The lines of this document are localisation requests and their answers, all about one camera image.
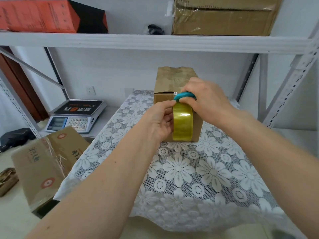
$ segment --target scale keypad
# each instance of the scale keypad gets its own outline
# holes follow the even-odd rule
[[[77,117],[69,118],[68,126],[73,127],[78,132],[84,132],[87,126],[87,118]]]

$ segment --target person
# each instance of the person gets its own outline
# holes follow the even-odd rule
[[[235,140],[263,178],[278,204],[309,238],[318,238],[319,161],[235,109],[221,88],[191,78],[181,89],[203,120]],[[119,238],[147,168],[173,129],[172,106],[158,102],[120,140],[108,158],[51,210],[26,238]]]

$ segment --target tablecloth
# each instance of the tablecloth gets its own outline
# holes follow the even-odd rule
[[[55,199],[65,197],[107,159],[153,105],[153,96],[151,90],[136,90],[126,99],[75,163]],[[240,108],[235,100],[230,102]],[[207,122],[196,143],[160,144],[130,216],[145,217],[169,231],[220,231],[261,223],[305,238],[278,206],[240,146]]]

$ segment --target tile floor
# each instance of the tile floor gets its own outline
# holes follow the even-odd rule
[[[13,167],[11,148],[0,154],[0,171]],[[18,182],[4,197],[0,198],[0,238],[23,238],[39,221],[28,208],[21,184]],[[241,225],[223,233],[174,233],[168,232],[142,217],[129,218],[121,239],[273,239],[269,229],[259,224]]]

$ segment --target tape roll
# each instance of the tape roll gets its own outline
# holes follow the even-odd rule
[[[190,105],[177,102],[173,106],[174,141],[191,141],[193,136],[193,110]]]

